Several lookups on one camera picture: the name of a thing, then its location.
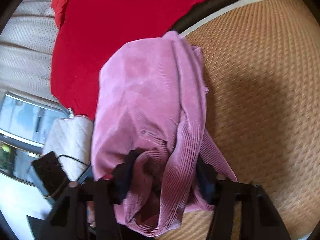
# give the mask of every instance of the cord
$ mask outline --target cord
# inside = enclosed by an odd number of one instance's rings
[[[85,166],[89,166],[88,164],[86,164],[86,163],[84,163],[84,162],[82,162],[82,161],[80,161],[80,160],[78,160],[78,159],[76,159],[76,158],[74,158],[74,157],[72,157],[72,156],[69,156],[69,155],[61,154],[61,155],[58,156],[58,158],[60,158],[60,157],[70,158],[70,159],[73,159],[74,161],[77,161],[77,162],[79,162],[79,163],[82,163],[82,164],[85,165]]]
[[[51,195],[45,195],[44,198],[48,199],[48,198],[52,198],[54,197],[61,189],[62,187],[65,185],[66,181],[68,180],[68,177],[65,177],[63,179],[63,182],[60,184],[60,186],[55,190],[55,192],[53,192]]]

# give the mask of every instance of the white quilted bag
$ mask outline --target white quilted bag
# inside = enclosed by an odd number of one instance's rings
[[[58,118],[54,121],[44,143],[43,154],[54,151],[57,156],[68,155],[89,164],[93,122],[83,115],[71,119]],[[77,180],[86,166],[67,157],[60,157],[68,178]]]

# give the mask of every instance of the window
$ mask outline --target window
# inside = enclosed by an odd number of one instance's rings
[[[7,92],[0,106],[0,133],[41,148],[56,118],[67,115],[60,109]]]
[[[0,172],[7,176],[32,184],[28,174],[30,163],[39,155],[27,152],[0,141]]]

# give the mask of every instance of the black cable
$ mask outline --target black cable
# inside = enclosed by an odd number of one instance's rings
[[[74,157],[72,157],[72,156],[69,156],[69,155],[61,154],[61,155],[58,156],[58,159],[59,159],[60,157],[70,158],[70,159],[73,159],[73,160],[75,160],[75,161],[77,161],[77,162],[79,162],[79,163],[82,163],[82,164],[85,165],[85,166],[89,166],[88,164],[86,164],[86,163],[84,163],[84,162],[82,162],[82,161],[80,161],[80,160],[78,160],[78,159],[76,159],[76,158],[74,158]]]

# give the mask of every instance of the woven seat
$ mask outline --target woven seat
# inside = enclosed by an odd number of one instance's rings
[[[207,122],[240,182],[261,184],[292,239],[320,220],[320,27],[302,0],[234,9],[187,36],[205,57]],[[205,239],[212,214],[185,214],[165,240]],[[240,228],[234,220],[233,239]]]

